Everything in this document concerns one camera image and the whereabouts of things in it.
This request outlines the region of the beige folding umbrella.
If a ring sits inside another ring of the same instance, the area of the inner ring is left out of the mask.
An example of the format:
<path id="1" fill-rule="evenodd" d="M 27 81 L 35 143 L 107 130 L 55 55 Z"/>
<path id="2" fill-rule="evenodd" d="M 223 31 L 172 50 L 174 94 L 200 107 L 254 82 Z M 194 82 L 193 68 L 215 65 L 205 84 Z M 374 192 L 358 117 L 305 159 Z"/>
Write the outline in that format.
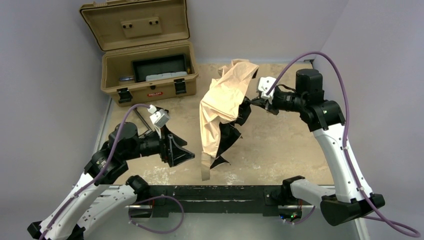
<path id="1" fill-rule="evenodd" d="M 237 119 L 239 105 L 242 104 L 250 81 L 259 65 L 247 59 L 233 59 L 229 65 L 219 68 L 219 78 L 213 78 L 199 103 L 199 123 L 201 139 L 201 179 L 210 179 L 212 160 L 218 154 L 221 140 L 220 124 Z"/>

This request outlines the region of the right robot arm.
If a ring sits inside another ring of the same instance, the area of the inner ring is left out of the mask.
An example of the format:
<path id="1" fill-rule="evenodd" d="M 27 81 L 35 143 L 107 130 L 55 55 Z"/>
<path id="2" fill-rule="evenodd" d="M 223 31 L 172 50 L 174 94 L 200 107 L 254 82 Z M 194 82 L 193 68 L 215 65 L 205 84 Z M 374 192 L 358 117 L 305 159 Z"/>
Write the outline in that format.
<path id="1" fill-rule="evenodd" d="M 298 175 L 285 179 L 280 190 L 267 193 L 266 197 L 280 205 L 306 201 L 318 208 L 331 226 L 365 217 L 383 207 L 384 197 L 374 193 L 364 179 L 344 136 L 347 121 L 340 105 L 324 97 L 322 74 L 315 69 L 298 70 L 293 89 L 279 88 L 275 81 L 274 77 L 261 77 L 256 89 L 258 96 L 249 103 L 274 115 L 280 111 L 299 113 L 324 153 L 334 189 Z"/>

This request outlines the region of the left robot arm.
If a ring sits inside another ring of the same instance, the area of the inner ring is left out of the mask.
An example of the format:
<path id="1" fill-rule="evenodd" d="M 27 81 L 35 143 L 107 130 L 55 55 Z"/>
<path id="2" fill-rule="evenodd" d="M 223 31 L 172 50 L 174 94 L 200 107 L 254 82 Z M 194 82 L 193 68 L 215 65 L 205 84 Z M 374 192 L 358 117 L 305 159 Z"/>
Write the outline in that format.
<path id="1" fill-rule="evenodd" d="M 176 167 L 195 158 L 184 148 L 185 140 L 166 126 L 161 130 L 139 135 L 134 123 L 118 124 L 59 207 L 45 220 L 28 226 L 30 236 L 35 240 L 85 240 L 116 210 L 154 201 L 149 184 L 139 175 L 130 176 L 117 188 L 110 186 L 129 169 L 129 160 L 159 155 L 169 167 Z"/>

